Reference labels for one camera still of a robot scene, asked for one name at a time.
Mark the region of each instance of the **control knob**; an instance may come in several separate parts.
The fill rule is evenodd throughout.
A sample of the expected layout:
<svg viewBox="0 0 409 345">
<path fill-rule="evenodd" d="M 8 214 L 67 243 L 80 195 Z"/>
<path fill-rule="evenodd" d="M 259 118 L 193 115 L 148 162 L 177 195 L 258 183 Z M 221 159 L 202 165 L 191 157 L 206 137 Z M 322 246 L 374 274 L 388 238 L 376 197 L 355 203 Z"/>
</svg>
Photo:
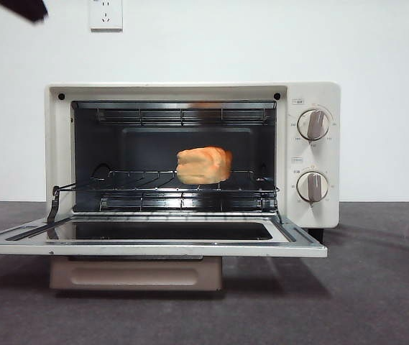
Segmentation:
<svg viewBox="0 0 409 345">
<path fill-rule="evenodd" d="M 327 179 L 319 172 L 307 172 L 301 175 L 297 181 L 298 194 L 309 203 L 321 201 L 326 196 L 327 190 Z"/>
<path fill-rule="evenodd" d="M 311 109 L 300 115 L 297 128 L 301 136 L 307 140 L 319 140 L 328 131 L 328 117 L 326 112 Z"/>
</svg>

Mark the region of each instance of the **wall socket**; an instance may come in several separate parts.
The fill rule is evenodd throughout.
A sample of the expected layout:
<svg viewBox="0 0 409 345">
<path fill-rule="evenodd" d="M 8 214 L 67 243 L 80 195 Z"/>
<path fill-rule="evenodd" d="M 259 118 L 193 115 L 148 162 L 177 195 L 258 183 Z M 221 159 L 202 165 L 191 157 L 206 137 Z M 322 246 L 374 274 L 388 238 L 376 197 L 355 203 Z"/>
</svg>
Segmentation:
<svg viewBox="0 0 409 345">
<path fill-rule="evenodd" d="M 122 0 L 88 0 L 89 27 L 92 31 L 122 31 Z"/>
</svg>

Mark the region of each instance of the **table surface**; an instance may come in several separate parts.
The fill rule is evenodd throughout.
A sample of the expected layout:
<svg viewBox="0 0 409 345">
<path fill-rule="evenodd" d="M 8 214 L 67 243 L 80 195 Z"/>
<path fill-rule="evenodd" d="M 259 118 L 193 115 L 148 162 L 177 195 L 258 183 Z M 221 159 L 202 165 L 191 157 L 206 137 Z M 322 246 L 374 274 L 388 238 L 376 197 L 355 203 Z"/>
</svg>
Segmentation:
<svg viewBox="0 0 409 345">
<path fill-rule="evenodd" d="M 0 202 L 0 230 L 43 217 Z M 220 293 L 55 292 L 0 255 L 0 344 L 409 344 L 409 203 L 342 203 L 326 259 L 224 258 Z"/>
</svg>

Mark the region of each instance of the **bread loaf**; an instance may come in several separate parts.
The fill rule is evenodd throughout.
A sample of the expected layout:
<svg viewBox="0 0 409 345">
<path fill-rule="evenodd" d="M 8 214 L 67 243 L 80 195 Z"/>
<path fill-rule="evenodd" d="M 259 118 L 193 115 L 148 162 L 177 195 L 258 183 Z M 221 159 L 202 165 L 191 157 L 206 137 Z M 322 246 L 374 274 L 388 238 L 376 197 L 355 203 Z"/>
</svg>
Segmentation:
<svg viewBox="0 0 409 345">
<path fill-rule="evenodd" d="M 232 154 L 220 147 L 186 149 L 177 153 L 177 177 L 186 185 L 208 185 L 229 178 Z"/>
</svg>

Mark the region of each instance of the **open oven door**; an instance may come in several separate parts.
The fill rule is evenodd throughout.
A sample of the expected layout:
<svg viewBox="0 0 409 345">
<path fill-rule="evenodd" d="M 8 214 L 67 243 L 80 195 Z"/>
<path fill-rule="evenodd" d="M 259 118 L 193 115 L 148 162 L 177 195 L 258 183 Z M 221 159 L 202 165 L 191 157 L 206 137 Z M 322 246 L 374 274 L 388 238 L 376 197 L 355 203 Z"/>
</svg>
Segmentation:
<svg viewBox="0 0 409 345">
<path fill-rule="evenodd" d="M 327 257 L 327 248 L 273 213 L 74 216 L 0 232 L 0 254 Z"/>
</svg>

